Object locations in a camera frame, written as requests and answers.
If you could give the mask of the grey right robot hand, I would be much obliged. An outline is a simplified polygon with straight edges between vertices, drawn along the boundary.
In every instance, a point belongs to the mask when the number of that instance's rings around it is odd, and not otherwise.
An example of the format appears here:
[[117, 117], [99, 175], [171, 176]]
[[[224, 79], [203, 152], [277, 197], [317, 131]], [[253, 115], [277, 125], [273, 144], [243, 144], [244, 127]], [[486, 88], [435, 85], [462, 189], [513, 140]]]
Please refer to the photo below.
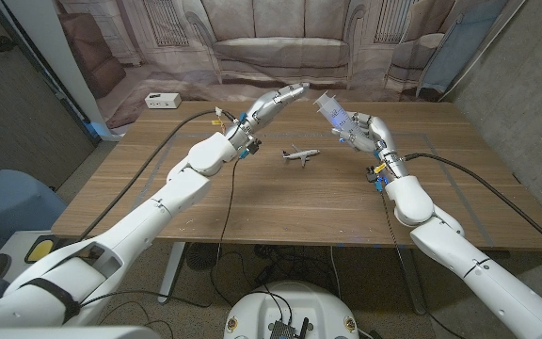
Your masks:
[[347, 111], [347, 114], [360, 132], [353, 134], [344, 128], [333, 128], [331, 133], [338, 136], [341, 142], [345, 142], [357, 152], [379, 152], [381, 160], [388, 153], [397, 153], [391, 132], [379, 117], [352, 111]]

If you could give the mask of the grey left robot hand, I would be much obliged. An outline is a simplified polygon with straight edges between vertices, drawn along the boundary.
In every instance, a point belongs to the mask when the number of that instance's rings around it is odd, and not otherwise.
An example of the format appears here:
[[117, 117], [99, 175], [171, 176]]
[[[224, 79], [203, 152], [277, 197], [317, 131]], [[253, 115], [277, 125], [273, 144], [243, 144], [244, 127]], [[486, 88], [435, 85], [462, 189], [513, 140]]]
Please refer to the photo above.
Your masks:
[[301, 98], [309, 87], [307, 82], [296, 83], [265, 93], [246, 112], [241, 128], [250, 134], [263, 129], [283, 108]]

